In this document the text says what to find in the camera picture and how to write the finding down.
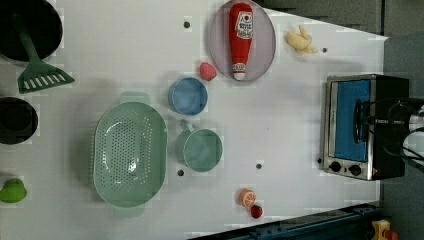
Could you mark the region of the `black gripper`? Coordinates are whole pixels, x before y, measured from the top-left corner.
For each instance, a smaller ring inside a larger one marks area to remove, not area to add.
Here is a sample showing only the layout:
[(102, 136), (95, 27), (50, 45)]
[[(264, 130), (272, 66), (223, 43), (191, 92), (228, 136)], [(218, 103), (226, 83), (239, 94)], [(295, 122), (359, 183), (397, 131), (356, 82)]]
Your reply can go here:
[(380, 110), (380, 115), (368, 116), (368, 133), (384, 145), (401, 146), (410, 133), (410, 117), (414, 111), (409, 99), (384, 99), (369, 103)]

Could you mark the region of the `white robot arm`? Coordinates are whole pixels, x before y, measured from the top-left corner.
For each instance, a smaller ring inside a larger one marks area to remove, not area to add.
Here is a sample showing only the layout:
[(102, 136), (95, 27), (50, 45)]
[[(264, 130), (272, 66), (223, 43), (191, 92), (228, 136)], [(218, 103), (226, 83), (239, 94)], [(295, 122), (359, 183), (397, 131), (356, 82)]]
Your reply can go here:
[[(409, 160), (423, 160), (423, 156), (417, 151), (404, 146), (410, 135), (423, 131), (422, 99), (397, 100), (386, 110), (384, 118), (369, 116), (365, 123), (369, 126), (368, 132), (383, 141), (383, 149), (387, 154)], [(371, 130), (371, 126), (385, 128), (389, 133), (395, 134), (395, 137), (376, 134)]]

